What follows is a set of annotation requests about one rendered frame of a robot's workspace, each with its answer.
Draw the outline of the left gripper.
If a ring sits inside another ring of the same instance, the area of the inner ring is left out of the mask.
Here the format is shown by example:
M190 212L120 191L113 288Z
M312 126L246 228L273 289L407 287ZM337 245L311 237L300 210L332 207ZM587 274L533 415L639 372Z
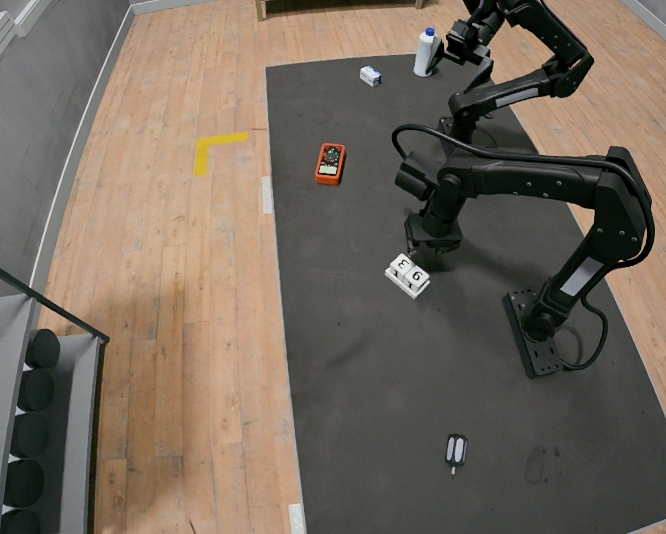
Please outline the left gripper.
M419 210L419 214L409 214L407 220L404 222L408 241L408 257L413 256L420 250L418 242L426 242L428 248L435 248L434 252L436 256L456 250L461 245L460 242L463 239L463 235L457 220L458 216L455 219L445 221L441 220L441 218L434 215L431 211L430 201L434 191L435 189L431 193L431 196L426 199L427 202L424 210ZM408 245L410 245L410 250ZM439 250L439 248L442 249Z

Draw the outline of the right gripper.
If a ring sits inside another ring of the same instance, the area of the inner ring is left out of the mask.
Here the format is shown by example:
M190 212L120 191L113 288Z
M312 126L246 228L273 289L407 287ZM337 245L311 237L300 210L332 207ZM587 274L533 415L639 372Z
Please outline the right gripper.
M444 43L442 42L442 39L434 36L432 38L430 55L424 70L424 74L428 74L443 57L460 66L463 66L463 64L468 61L478 67L462 91L462 94L465 94L471 89L487 83L490 79L493 60L489 58L490 49L484 47L487 47L487 45L492 40L493 35L489 34L491 29L487 25L484 27L480 26L479 21L474 21L471 26L466 24L466 19L461 20L458 18L457 22L475 30L472 38L465 39L452 31L448 31L445 35L447 46L446 50L444 50ZM435 52L437 52L436 55Z

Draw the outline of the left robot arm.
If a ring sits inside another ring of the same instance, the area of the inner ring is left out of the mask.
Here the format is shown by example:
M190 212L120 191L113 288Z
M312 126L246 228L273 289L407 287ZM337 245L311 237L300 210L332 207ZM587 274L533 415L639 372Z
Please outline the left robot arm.
M594 210L594 225L539 295L533 287L507 293L536 376L563 369L553 337L580 297L613 264L641 251L646 230L643 211L631 186L616 173L607 173L614 172L598 162L486 156L457 147L445 164L412 151L395 178L397 187L420 202L435 189L430 209L445 221L455 219L466 199L478 195L529 196Z

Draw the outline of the white bottle with blue cap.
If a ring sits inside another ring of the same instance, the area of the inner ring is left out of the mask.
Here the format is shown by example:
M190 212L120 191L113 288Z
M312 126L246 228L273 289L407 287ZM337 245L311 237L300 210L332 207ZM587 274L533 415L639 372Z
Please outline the white bottle with blue cap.
M432 38L433 36L437 36L434 34L434 32L435 29L428 27L426 28L426 31L419 36L418 50L414 68L414 73L417 76L428 77L432 74L432 70L428 74L424 74L424 69L430 55Z

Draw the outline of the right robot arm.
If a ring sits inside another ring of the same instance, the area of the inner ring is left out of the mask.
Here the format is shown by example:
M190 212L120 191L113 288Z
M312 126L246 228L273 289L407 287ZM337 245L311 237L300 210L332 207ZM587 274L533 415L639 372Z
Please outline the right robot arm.
M511 28L519 25L526 29L560 59L554 55L542 68L522 77L465 94L462 94L463 90L454 93L448 100L452 116L439 119L444 134L473 144L472 134L479 117L529 99L547 96L564 99L577 91L595 60L539 4L537 0L484 0L483 10L475 21L479 21L482 27L487 25L491 29L489 34L494 37L506 19Z

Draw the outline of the white number cube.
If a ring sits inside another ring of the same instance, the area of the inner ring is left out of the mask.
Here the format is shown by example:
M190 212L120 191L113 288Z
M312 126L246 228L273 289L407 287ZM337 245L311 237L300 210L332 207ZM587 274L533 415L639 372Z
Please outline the white number cube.
M429 275L415 265L404 277L403 284L415 294L426 284Z
M414 267L414 265L415 264L411 260L401 254L391 263L389 272L400 282L403 282L405 275Z

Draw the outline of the orange digital multimeter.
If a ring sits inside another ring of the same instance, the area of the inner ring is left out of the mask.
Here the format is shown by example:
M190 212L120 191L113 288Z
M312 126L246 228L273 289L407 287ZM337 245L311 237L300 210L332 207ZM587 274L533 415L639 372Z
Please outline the orange digital multimeter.
M345 155L343 145L323 144L315 178L320 184L338 185ZM342 165L341 165L342 162ZM340 175L339 175L340 172Z

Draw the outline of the small white cardboard box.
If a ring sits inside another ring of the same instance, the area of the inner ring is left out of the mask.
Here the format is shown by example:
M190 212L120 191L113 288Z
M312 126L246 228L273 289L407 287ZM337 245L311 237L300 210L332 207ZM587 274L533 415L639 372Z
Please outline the small white cardboard box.
M360 78L372 87L381 83L381 74L370 66L361 69Z

